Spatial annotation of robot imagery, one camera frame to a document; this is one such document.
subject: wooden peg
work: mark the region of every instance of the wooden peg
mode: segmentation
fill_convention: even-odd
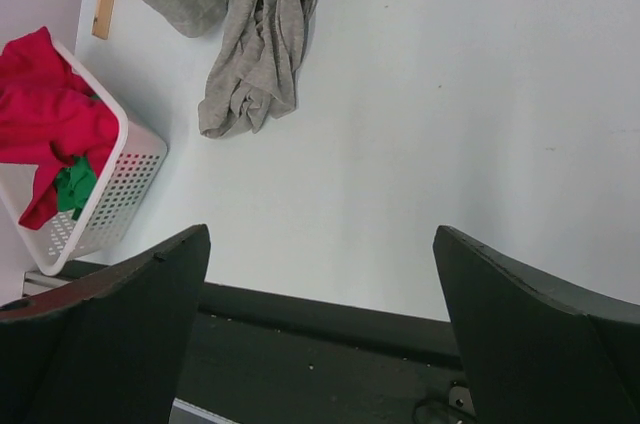
[[[115,0],[98,0],[96,13],[93,18],[93,28],[91,34],[100,39],[109,39],[109,29],[111,27],[111,15],[113,14],[113,4]]]

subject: red cloth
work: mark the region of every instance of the red cloth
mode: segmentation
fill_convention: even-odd
[[[20,218],[40,229],[57,212],[56,175],[87,156],[100,175],[118,121],[56,52],[46,28],[8,43],[0,55],[0,162],[35,164],[33,198]]]

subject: laundry basket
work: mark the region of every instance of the laundry basket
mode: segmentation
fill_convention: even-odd
[[[118,119],[118,139],[78,221],[60,212],[38,231],[18,219],[32,198],[36,166],[0,164],[0,197],[42,273],[55,275],[70,260],[119,242],[167,154],[156,134],[127,112],[80,62],[57,41],[58,53]]]

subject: wooden post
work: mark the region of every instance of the wooden post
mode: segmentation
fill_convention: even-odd
[[[111,15],[113,14],[113,4],[115,0],[98,0],[96,12],[93,17],[93,28],[91,34],[100,39],[109,38],[111,27]]]

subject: green cloth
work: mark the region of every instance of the green cloth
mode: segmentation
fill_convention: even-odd
[[[72,167],[62,169],[55,178],[54,185],[58,191],[58,211],[73,210],[74,221],[82,214],[98,178],[89,165],[86,157],[76,157]]]

